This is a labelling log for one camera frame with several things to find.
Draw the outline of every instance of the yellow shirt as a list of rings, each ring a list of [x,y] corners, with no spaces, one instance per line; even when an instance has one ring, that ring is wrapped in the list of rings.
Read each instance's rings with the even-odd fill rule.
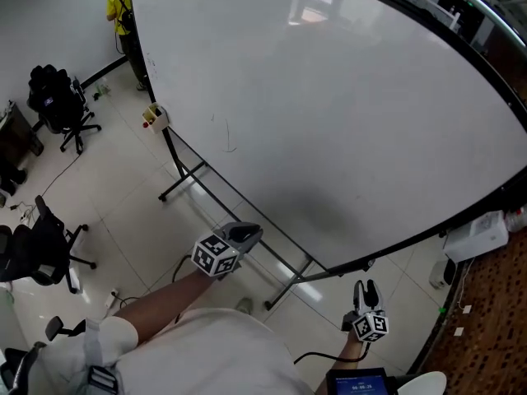
[[[130,0],[123,0],[124,4],[128,9],[132,8],[132,2]],[[130,33],[129,30],[125,30],[121,24],[118,22],[118,20],[121,20],[121,17],[123,16],[123,12],[126,11],[126,9],[123,7],[121,2],[119,0],[108,0],[106,3],[106,15],[111,16],[115,15],[117,16],[115,18],[115,31],[119,35],[127,35]]]

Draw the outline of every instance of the whiteboard frame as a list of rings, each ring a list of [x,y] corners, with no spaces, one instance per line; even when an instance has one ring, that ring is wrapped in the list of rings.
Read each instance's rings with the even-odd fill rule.
[[[450,30],[447,26],[440,23],[436,18],[434,18],[429,12],[422,11],[412,5],[409,2],[404,0],[378,0],[393,9],[403,13],[405,16],[416,21],[419,25],[424,26],[433,34],[439,36],[443,39],[452,49],[457,51],[465,60],[467,60],[488,82],[489,84],[497,91],[500,97],[508,104],[509,108],[513,114],[518,119],[518,122],[523,127],[526,132],[525,137],[527,138],[527,108],[524,103],[521,101],[519,96],[511,89],[511,87],[506,83],[506,81],[501,77],[501,75],[492,67],[487,60],[485,60],[475,49],[473,49],[469,43],[463,41],[454,31]],[[139,48],[141,48],[141,39],[138,36]],[[153,93],[152,85],[150,83],[150,77],[147,77],[147,89],[148,94],[152,102],[156,101],[156,98]],[[181,137],[169,126],[169,129],[174,133],[179,139]],[[200,160],[204,160],[191,146],[187,145],[191,151],[196,154]],[[277,230],[279,230],[285,237],[287,237],[297,248],[299,248],[310,260],[310,262],[315,262],[324,269],[324,272],[319,274],[314,274],[312,276],[304,277],[301,272],[296,271],[296,278],[292,278],[290,285],[292,286],[296,283],[309,282],[309,281],[318,281],[319,279],[325,279],[327,277],[335,277],[344,275],[350,272],[355,272],[363,268],[368,268],[371,261],[380,258],[382,256],[391,254],[393,252],[405,249],[408,246],[419,243],[425,239],[428,239],[434,235],[440,235],[446,233],[448,229],[457,228],[479,216],[483,213],[491,210],[504,209],[504,204],[507,204],[507,198],[510,197],[512,190],[523,187],[527,188],[527,166],[524,167],[520,172],[518,172],[512,179],[506,181],[502,186],[494,190],[492,193],[488,194],[483,199],[480,199],[478,202],[474,203],[470,207],[460,211],[458,214],[452,216],[451,218],[441,222],[438,225],[429,228],[428,230],[423,231],[413,237],[410,237],[406,240],[403,240],[397,244],[389,246],[388,248],[379,250],[375,253],[371,253],[367,256],[364,256],[359,259],[355,259],[349,263],[344,263],[342,265],[326,268],[324,265],[321,265],[313,256],[309,254],[308,251],[303,249],[293,238],[291,238],[286,232],[284,232],[280,227],[278,227],[272,220],[265,216],[250,200],[248,200],[242,193],[240,193],[236,188],[234,188],[228,180],[222,177],[212,166],[207,163],[208,168],[210,168],[214,173],[222,178],[226,184],[229,185],[237,194],[239,194],[244,201],[249,203],[253,209],[255,209],[260,215],[262,215],[271,225],[273,225]],[[202,187],[209,194],[213,194],[209,189],[207,189],[203,184]]]

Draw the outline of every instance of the whiteboard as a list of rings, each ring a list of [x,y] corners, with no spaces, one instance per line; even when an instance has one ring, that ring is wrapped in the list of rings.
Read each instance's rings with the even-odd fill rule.
[[[525,130],[487,80],[381,1],[133,5],[171,127],[326,268],[448,220],[527,165]]]

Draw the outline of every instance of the sleeve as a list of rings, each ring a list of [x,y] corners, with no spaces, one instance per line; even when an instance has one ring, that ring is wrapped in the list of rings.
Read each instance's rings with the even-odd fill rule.
[[[106,0],[106,15],[112,16],[116,14],[117,11],[115,10],[114,0]]]
[[[58,339],[40,352],[39,362],[55,387],[86,368],[85,335]],[[130,322],[111,317],[100,323],[97,340],[103,365],[112,365],[138,346],[138,333]]]

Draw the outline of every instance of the person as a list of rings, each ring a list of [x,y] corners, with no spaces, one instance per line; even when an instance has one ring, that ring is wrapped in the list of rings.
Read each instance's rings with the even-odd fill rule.
[[[15,184],[23,184],[27,178],[27,170],[19,170],[3,156],[0,156],[0,188],[13,196],[16,192]],[[0,202],[5,202],[4,197],[0,197]]]
[[[147,89],[144,78],[147,71],[142,60],[141,49],[139,48],[139,40],[135,30],[126,30],[121,23],[123,13],[132,9],[132,0],[108,0],[106,3],[106,19],[115,22],[115,32],[119,35],[121,41],[121,48],[126,58],[132,66],[133,73],[138,79],[138,91],[145,91]]]
[[[312,394],[286,346],[247,314],[250,300],[241,303],[245,313],[234,309],[185,312],[213,282],[197,270],[100,324],[87,320],[86,333],[46,346],[38,363],[54,393],[90,393],[88,362],[104,366],[116,378],[119,393],[128,395]],[[340,356],[358,358],[361,349],[361,342],[350,332]],[[336,362],[333,367],[355,369],[357,363]],[[35,385],[30,379],[30,389]],[[325,395],[326,390],[323,382],[316,393]]]

